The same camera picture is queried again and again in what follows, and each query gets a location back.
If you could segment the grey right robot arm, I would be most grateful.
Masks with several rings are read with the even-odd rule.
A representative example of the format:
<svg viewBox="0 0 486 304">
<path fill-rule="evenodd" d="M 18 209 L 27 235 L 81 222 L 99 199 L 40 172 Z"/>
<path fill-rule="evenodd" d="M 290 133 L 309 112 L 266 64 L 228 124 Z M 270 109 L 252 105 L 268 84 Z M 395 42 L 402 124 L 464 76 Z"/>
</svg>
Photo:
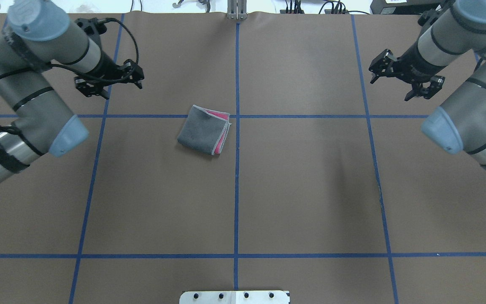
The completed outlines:
<svg viewBox="0 0 486 304">
<path fill-rule="evenodd" d="M 411 85 L 405 100 L 430 99 L 443 86 L 439 75 L 462 54 L 479 61 L 468 77 L 422 123 L 421 131 L 449 154 L 465 152 L 486 171 L 486 0 L 456 0 L 400 57 L 386 49 L 369 70 Z"/>
</svg>

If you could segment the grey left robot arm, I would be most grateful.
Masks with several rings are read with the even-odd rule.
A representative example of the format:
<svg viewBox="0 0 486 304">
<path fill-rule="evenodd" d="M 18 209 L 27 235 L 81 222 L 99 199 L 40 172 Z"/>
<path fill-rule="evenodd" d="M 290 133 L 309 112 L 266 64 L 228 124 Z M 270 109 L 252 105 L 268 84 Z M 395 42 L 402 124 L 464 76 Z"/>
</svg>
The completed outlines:
<svg viewBox="0 0 486 304">
<path fill-rule="evenodd" d="M 82 121 L 43 76 L 52 68 L 74 73 L 87 98 L 109 98 L 106 87 L 142 88 L 139 60 L 118 65 L 102 49 L 106 23 L 76 19 L 50 0 L 16 0 L 0 35 L 0 183 L 44 154 L 60 157 L 89 136 Z"/>
</svg>

